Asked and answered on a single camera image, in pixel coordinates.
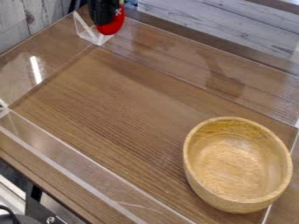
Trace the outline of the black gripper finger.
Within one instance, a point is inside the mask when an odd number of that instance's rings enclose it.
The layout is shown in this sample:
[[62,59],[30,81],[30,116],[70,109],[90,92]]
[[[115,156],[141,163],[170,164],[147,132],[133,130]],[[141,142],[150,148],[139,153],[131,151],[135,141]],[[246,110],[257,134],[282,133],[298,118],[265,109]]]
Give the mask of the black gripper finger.
[[119,0],[89,0],[89,13],[95,25],[109,25],[122,16]]

